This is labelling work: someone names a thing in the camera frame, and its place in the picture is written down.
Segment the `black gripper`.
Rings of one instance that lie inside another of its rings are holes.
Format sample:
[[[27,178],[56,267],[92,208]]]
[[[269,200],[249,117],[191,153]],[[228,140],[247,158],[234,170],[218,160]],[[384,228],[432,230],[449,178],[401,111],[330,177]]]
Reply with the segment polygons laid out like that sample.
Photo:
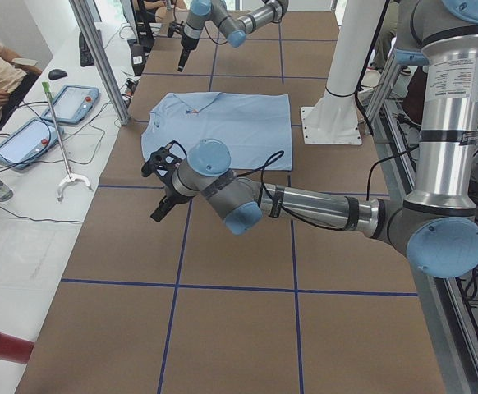
[[[197,48],[200,39],[200,30],[184,25],[182,31],[182,52],[177,65],[177,71],[183,72],[192,50]]]
[[[164,187],[165,196],[150,214],[150,217],[156,222],[161,222],[177,204],[186,204],[190,201],[190,189],[181,182],[168,181],[164,183]]]

